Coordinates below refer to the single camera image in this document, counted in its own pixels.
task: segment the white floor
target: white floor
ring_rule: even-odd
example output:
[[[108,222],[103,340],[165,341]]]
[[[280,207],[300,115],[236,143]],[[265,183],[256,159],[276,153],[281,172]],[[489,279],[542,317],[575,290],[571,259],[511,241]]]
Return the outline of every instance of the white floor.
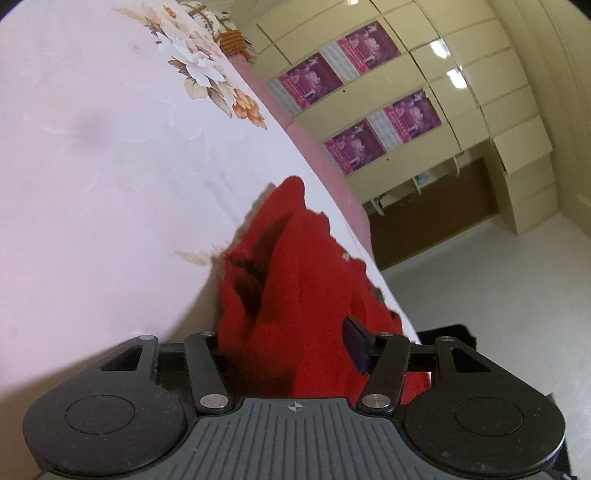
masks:
[[[520,236],[490,220],[384,276],[417,330],[463,323],[485,356],[553,392],[573,473],[591,478],[591,239],[561,213]]]

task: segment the red cloth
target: red cloth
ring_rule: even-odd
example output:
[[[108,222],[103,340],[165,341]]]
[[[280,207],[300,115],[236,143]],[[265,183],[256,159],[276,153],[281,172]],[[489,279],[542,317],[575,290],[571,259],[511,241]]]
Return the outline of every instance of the red cloth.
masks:
[[[365,263],[349,259],[330,236],[328,218],[306,209],[301,179],[285,180],[225,257],[219,347],[234,388],[355,404],[368,377],[343,345],[343,319],[353,315],[373,333],[402,333],[400,317],[375,290]],[[428,386],[427,374],[408,374],[403,403]]]

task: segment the white bed sheet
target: white bed sheet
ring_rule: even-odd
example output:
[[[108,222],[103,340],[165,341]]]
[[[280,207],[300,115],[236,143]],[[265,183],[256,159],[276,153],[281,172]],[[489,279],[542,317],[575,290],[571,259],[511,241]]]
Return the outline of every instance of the white bed sheet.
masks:
[[[150,3],[192,22],[173,2]],[[146,4],[25,0],[0,23],[0,478],[35,472],[22,415],[85,359],[143,333],[179,339],[214,324],[219,279],[209,257],[265,188],[291,175],[417,339],[264,106],[266,130],[191,99],[170,51],[114,8]]]

